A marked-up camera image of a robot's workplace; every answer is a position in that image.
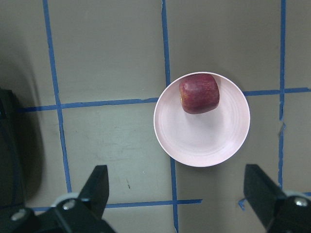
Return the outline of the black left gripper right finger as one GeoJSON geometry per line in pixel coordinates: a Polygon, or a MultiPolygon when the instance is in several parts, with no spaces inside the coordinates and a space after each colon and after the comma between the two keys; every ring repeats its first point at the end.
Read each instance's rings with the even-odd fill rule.
{"type": "Polygon", "coordinates": [[[267,233],[311,231],[311,199],[283,191],[256,164],[245,166],[243,193],[267,233]]]}

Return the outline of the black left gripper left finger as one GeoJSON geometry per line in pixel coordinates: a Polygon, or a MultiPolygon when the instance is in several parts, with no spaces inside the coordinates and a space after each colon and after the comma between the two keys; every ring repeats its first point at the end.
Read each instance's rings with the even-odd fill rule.
{"type": "Polygon", "coordinates": [[[60,201],[55,214],[65,233],[113,233],[114,229],[102,219],[109,197],[106,165],[95,166],[76,198],[60,201]]]}

